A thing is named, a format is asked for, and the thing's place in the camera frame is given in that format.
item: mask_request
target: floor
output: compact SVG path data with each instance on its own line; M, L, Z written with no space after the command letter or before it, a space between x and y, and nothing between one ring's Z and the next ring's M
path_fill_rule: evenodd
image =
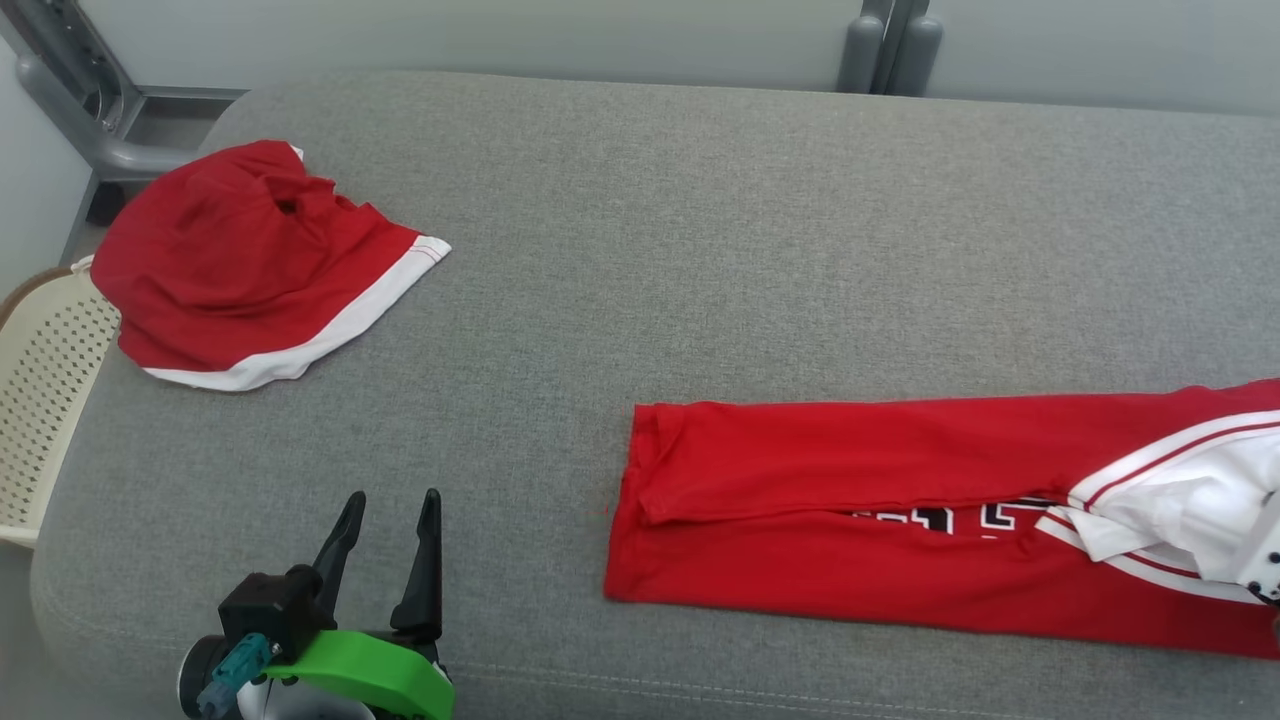
M225 101L150 100L128 137L145 145L195 149L225 108ZM125 190L132 196L142 186ZM69 256L95 252L105 234L106 228L86 223L72 238ZM140 708L95 696L45 652L31 610L31 559L27 548L0 542L0 720L150 720ZM180 719L175 705L173 720Z

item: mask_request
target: garment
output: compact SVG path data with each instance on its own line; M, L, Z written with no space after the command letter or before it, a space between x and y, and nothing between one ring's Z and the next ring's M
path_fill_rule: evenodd
M1245 462L1233 448L1257 438L1271 445ZM604 591L1280 659L1275 610L1201 579L1187 550L1156 538L1093 560L1082 538L1106 544L1112 525L1140 536L1106 518L1108 503L1206 471L1256 516L1280 482L1276 442L1280 380L1170 395L639 406Z
M243 391L302 375L449 250L335 195L300 150L264 140L157 178L116 218L91 277L143 370Z

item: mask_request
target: seam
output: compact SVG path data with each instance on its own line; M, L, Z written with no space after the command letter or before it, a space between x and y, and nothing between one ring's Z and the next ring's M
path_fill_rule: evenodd
M639 679L639 678L618 678L618 676L613 676L613 675L593 675L593 674L589 674L589 673L572 673L572 671L568 671L568 670L549 670L549 669L543 669L543 667L512 667L512 666L507 666L507 665L493 665L493 664L488 664L488 662L458 662L458 661L449 661L448 666L449 666L451 670L454 669L454 667L480 667L480 669L485 669L485 670L494 670L494 671L498 671L498 673L527 673L527 674L543 674L543 675L561 675L561 676L566 676L566 678L580 678L580 679L584 679L584 680L611 680L611 682L614 682L614 683L630 683L630 684L636 684L636 685L650 685L650 687L658 687L658 688L675 688L675 689L685 689L685 691L712 691L712 692L719 692L719 693L727 693L727 694L737 694L737 696L768 697L768 698L788 700L788 701L804 701L804 702L823 702L823 703L829 703L829 705L845 705L845 706L856 706L856 707L873 707L873 708L881 708L881 710L909 710L909 711L916 711L916 712L945 712L945 714L948 714L948 715L965 715L965 716L977 716L977 717L1004 717L1006 720L1050 720L1047 717L1041 717L1041 716L1034 716L1034 715L1009 715L1009 714L1001 714L1001 712L984 712L984 711L980 711L980 710L952 710L952 708L947 708L947 707L924 707L924 706L915 706L915 705L890 705L890 703L883 703L883 702L865 702L865 701L856 701L856 700L835 700L835 698L824 698L824 697L814 697L814 696L804 696L804 694L769 693L769 692L762 692L762 691L744 691L744 689L739 689L739 688L721 688L721 687L716 687L716 685L698 685L698 684L690 684L690 683L673 683L673 682L667 682L667 680L643 680L643 679Z
M497 682L500 682L500 683L525 683L525 684L531 684L531 685L552 685L552 687L558 687L558 688L572 688L572 689L581 689L581 691L598 691L598 692L605 692L605 693L637 694L637 696L644 696L644 697L660 697L660 698L671 698L671 700L691 700L691 701L695 701L695 702L714 702L714 703L719 703L719 705L739 705L739 706L746 706L746 707L767 707L769 710L791 710L791 711L795 711L795 712L818 712L818 714L822 714L822 715L840 715L840 716L844 716L844 717L874 717L877 720L911 720L910 717L902 717L901 715L872 715L872 714L867 714L867 712L850 712L850 711L845 711L845 710L826 710L826 708L820 708L820 707L795 707L795 706L788 706L788 705L776 705L776 703L772 703L772 702L751 702L751 701L746 701L746 700L724 700L724 698L713 698L713 697L695 697L695 696L681 696L681 694L672 694L672 693L658 693L658 692L650 692L650 691L631 691L631 689L623 689L623 688L602 688L602 687L596 687L596 685L584 685L584 684L577 684L577 683L561 683L561 682L557 682L557 680L535 680L532 678L511 678L511 676L500 676L500 675L479 675L479 674L471 674L471 673L453 673L453 674L457 675L457 676L460 676L460 678L474 678L474 679L477 679L477 680L497 680Z
M77 634L83 633L84 629L91 629L95 633L102 633L108 635L115 635L116 638L123 638L125 642L129 642L138 647L152 647L155 644L160 644L164 647L164 650L184 651L188 647L191 647L191 644L195 642L192 641L192 643L183 643L180 639L173 637L143 635L129 630L122 630L119 628L91 623L81 618L79 615L67 610L61 603L59 603L58 600L55 598L55 593L49 592L45 588L45 583L40 578L37 578L35 573L32 573L31 577L31 589L32 589L32 600L38 601L38 602L32 602L33 606L32 610L35 611L37 624L40 618L45 616L49 618L50 620L58 621L59 624L63 625L63 628L69 629ZM36 606L42 606L47 612L41 612Z

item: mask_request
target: teal connector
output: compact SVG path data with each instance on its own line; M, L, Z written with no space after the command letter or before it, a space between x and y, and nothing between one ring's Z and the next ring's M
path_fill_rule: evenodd
M227 715L236 705L236 693L246 683L257 678L271 664L271 643L261 633L250 633L218 664L214 679L209 683L196 703L205 720L215 720Z

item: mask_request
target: beige plastic chair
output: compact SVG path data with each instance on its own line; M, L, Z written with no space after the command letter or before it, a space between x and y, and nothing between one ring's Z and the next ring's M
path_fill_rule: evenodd
M31 548L120 314L88 263L46 270L0 304L0 541Z

